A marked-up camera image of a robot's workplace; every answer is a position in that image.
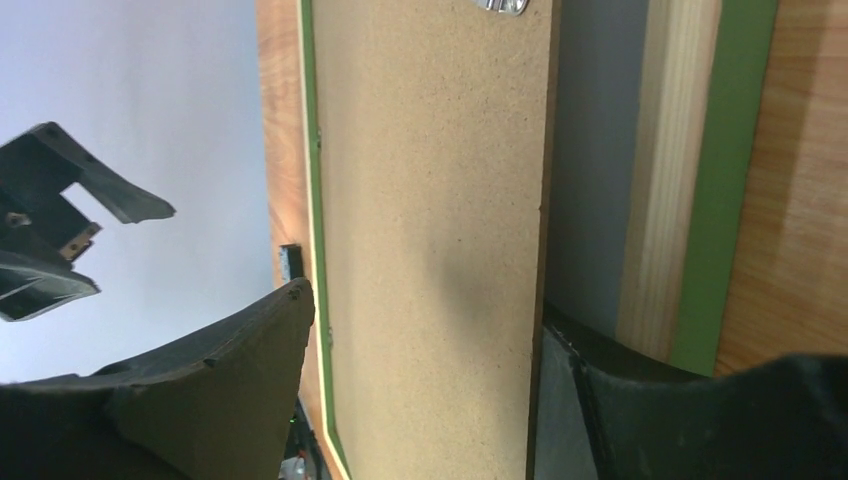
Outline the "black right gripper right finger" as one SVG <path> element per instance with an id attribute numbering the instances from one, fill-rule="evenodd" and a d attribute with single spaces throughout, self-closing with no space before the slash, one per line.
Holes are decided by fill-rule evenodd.
<path id="1" fill-rule="evenodd" d="M 697 375 L 543 310 L 540 479 L 843 479 L 847 360 Z"/>

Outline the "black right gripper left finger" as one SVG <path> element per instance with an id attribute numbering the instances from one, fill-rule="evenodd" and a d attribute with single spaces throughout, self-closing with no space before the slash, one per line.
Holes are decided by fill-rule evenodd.
<path id="1" fill-rule="evenodd" d="M 5 479 L 274 479 L 315 301 L 295 279 L 88 376 L 1 388 Z"/>

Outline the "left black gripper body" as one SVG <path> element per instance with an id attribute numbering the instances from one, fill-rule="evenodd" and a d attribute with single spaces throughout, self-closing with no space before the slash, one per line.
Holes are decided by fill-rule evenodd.
<path id="1" fill-rule="evenodd" d="M 102 227 L 62 193 L 82 170 L 39 142 L 1 147 L 1 243 L 33 256 L 72 263 Z"/>

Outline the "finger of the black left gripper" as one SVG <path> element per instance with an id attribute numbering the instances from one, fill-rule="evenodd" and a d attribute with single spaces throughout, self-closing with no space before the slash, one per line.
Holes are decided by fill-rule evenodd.
<path id="1" fill-rule="evenodd" d="M 50 249 L 1 250 L 1 319 L 24 322 L 70 302 L 96 295 L 99 286 L 74 270 L 78 255 Z"/>
<path id="2" fill-rule="evenodd" d="M 50 121 L 29 130 L 36 139 L 80 170 L 76 183 L 86 189 L 123 224 L 172 218 L 176 209 L 161 197 L 138 187 L 109 168 Z"/>

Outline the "wooden picture frame green trim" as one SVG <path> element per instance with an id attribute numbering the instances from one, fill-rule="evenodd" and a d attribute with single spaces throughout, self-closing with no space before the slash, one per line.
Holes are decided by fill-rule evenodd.
<path id="1" fill-rule="evenodd" d="M 312 429 L 313 458 L 331 478 L 355 479 L 336 428 L 332 331 L 325 311 L 314 2 L 260 1 L 256 5 L 269 211 L 277 281 L 290 280 L 294 262 L 300 261 L 314 294 L 315 320 L 299 393 L 305 420 Z M 470 2 L 487 11 L 518 16 L 532 1 Z M 556 54 L 551 63 L 551 153 L 542 204 L 528 472 L 523 479 L 540 479 L 536 475 L 536 417 L 543 310 L 551 305 L 545 297 L 545 280 L 562 14 L 559 3 Z M 726 1 L 652 1 L 648 6 L 619 327 L 608 338 L 665 364 L 679 327 L 684 258 L 691 238 L 714 53 L 722 16 L 728 9 Z"/>

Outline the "brown cardboard backing board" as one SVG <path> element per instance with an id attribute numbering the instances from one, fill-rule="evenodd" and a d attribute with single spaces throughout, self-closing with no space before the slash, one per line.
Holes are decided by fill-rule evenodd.
<path id="1" fill-rule="evenodd" d="M 561 5 L 312 9 L 350 474 L 523 479 Z"/>

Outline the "forest photo print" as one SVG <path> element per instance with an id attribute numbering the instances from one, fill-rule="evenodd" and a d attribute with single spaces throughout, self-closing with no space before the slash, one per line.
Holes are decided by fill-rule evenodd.
<path id="1" fill-rule="evenodd" d="M 615 334 L 648 2 L 565 1 L 545 297 Z"/>

